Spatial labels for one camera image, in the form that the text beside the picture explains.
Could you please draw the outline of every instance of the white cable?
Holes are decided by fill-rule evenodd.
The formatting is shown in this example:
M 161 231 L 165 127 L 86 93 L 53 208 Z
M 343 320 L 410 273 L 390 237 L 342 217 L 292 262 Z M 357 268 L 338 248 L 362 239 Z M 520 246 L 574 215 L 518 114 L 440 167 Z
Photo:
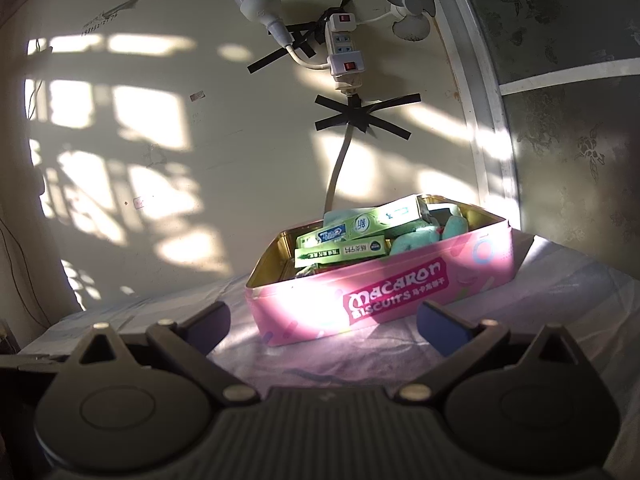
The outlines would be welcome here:
M 353 126 L 347 123 L 347 129 L 344 132 L 344 140 L 342 142 L 342 147 L 340 148 L 340 153 L 338 153 L 338 158 L 335 160 L 334 170 L 331 174 L 331 179 L 329 179 L 329 185 L 326 188 L 326 197 L 324 198 L 325 213 L 327 211 L 331 211 L 331 209 L 334 207 L 335 185 L 338 183 L 338 176 L 340 175 L 340 170 L 342 169 L 344 157 L 347 155 L 347 150 L 349 149 L 349 145 L 351 144 L 352 138 L 353 138 Z
M 358 25 L 362 25 L 363 23 L 373 23 L 373 22 L 377 22 L 379 20 L 383 20 L 384 18 L 386 18 L 387 16 L 391 16 L 392 12 L 385 12 L 384 14 L 380 14 L 377 18 L 371 18 L 370 20 L 362 20 L 361 22 L 357 22 Z
M 298 54 L 296 54 L 296 51 L 293 50 L 293 46 L 291 46 L 291 45 L 287 45 L 286 49 L 287 49 L 287 52 L 289 52 L 290 56 L 293 58 L 293 61 L 298 63 L 300 66 L 303 66 L 305 68 L 310 68 L 311 70 L 326 70 L 327 68 L 331 67 L 331 65 L 329 65 L 328 63 L 322 63 L 322 65 L 312 65 L 311 63 L 307 63 L 306 61 L 302 61 L 298 57 Z

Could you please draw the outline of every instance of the sticker on wall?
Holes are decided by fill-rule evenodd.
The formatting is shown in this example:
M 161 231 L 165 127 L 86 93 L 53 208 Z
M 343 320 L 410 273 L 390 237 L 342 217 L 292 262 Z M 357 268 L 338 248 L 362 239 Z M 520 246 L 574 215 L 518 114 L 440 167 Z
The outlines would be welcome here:
M 204 90 L 200 90 L 199 92 L 196 92 L 195 94 L 191 94 L 189 96 L 189 99 L 191 99 L 191 102 L 193 103 L 194 101 L 197 101 L 198 99 L 202 99 L 204 97 Z

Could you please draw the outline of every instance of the green toothpaste box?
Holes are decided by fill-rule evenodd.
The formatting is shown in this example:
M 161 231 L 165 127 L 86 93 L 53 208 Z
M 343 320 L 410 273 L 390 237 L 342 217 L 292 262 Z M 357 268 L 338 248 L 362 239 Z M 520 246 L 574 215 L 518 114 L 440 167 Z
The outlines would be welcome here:
M 427 205 L 417 195 L 411 195 L 299 236 L 296 247 L 311 248 L 326 242 L 379 234 L 396 238 L 420 227 L 418 224 L 423 223 L 428 215 Z
M 353 241 L 326 242 L 311 248 L 296 249 L 296 268 L 311 264 L 334 264 L 347 260 L 385 256 L 387 254 L 384 235 L 360 238 Z

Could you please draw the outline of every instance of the teal soap bar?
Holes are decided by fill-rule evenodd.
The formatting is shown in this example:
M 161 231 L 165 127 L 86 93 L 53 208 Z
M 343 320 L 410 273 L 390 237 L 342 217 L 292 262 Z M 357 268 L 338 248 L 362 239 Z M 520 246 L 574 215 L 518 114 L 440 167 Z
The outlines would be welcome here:
M 436 226 L 423 227 L 416 232 L 407 233 L 396 238 L 391 245 L 389 255 L 413 251 L 440 241 L 440 234 Z
M 442 239 L 447 240 L 454 236 L 463 235 L 469 232 L 469 222 L 463 216 L 452 216 L 447 220 L 442 232 Z
M 347 218 L 351 218 L 352 216 L 358 216 L 363 213 L 368 213 L 372 209 L 372 207 L 359 207 L 356 209 L 338 209 L 337 211 L 327 211 L 326 213 L 324 213 L 324 218 L 322 218 L 322 225 L 326 227 L 327 225 L 346 220 Z
M 430 227 L 431 225 L 432 224 L 423 220 L 422 218 L 418 218 L 417 220 L 412 220 L 411 222 L 407 222 L 406 224 L 402 224 L 398 227 L 394 227 L 393 229 L 389 229 L 385 234 L 389 238 L 398 238 L 406 233 L 419 231 L 420 229 Z

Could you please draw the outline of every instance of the bed sheet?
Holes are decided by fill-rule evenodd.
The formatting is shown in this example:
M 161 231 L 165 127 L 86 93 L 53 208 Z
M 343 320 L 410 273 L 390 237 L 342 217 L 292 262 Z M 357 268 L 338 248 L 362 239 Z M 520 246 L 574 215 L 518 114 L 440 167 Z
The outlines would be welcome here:
M 514 332 L 534 333 L 546 322 L 566 325 L 620 409 L 622 428 L 606 469 L 620 480 L 640 478 L 640 282 L 544 238 L 516 234 L 514 244 L 516 257 L 524 260 L 512 282 L 448 308 L 471 321 L 496 319 Z M 246 279 L 73 314 L 22 352 L 69 353 L 93 322 L 139 333 L 163 317 L 180 322 L 219 299 L 231 309 L 231 330 L 209 358 L 263 395 L 275 385 L 381 384 L 392 392 L 442 359 L 417 333 L 415 316 L 268 348 L 244 300 Z

